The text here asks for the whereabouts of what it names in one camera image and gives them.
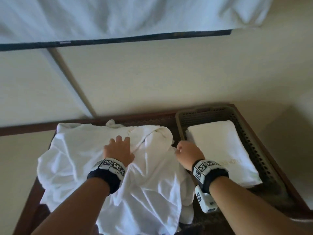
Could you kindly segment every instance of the plastic basket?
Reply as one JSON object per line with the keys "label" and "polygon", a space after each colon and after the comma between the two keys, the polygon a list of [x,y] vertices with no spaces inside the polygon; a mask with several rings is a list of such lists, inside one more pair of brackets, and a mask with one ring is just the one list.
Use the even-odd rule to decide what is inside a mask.
{"label": "plastic basket", "polygon": [[263,182],[249,190],[276,207],[293,206],[294,202],[288,196],[284,182],[276,173],[234,108],[227,105],[206,106],[181,110],[176,113],[178,131],[182,140],[186,140],[185,132],[189,126],[225,120],[230,120],[234,123],[239,138]]}

